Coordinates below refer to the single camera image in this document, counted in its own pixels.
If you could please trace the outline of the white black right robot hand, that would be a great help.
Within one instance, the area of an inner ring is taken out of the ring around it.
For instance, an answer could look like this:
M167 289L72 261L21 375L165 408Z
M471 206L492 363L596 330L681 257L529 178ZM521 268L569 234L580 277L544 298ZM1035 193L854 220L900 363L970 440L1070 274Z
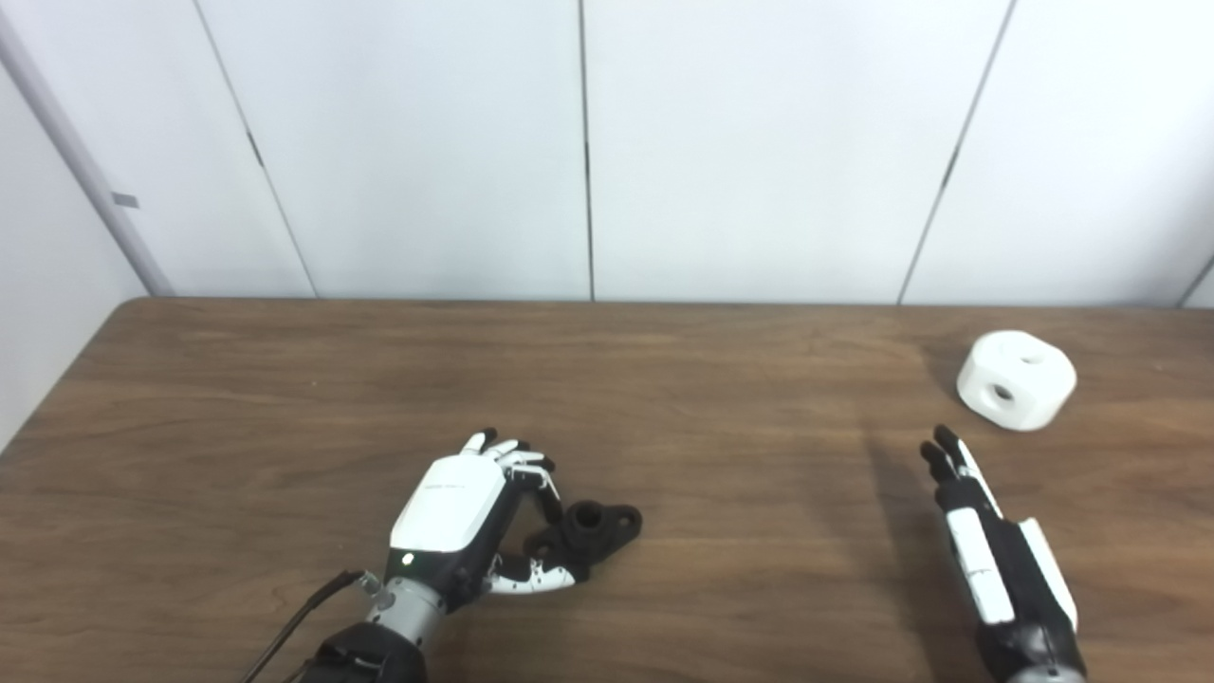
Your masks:
M1002 514L966 442L947 425L935 427L920 455L935 480L935 502L989 678L1087 682L1074 596L1040 523Z

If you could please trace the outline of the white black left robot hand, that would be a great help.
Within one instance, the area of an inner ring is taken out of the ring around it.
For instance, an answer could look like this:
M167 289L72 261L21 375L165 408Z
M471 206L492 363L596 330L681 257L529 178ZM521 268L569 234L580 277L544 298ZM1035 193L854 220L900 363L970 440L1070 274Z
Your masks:
M490 593L551 592L588 581L586 567L500 550L529 494L549 524L562 522L554 469L527 442L499 442L493 428L473 433L458 453L430 465L399 511L388 536L386 581L425 586L446 615Z

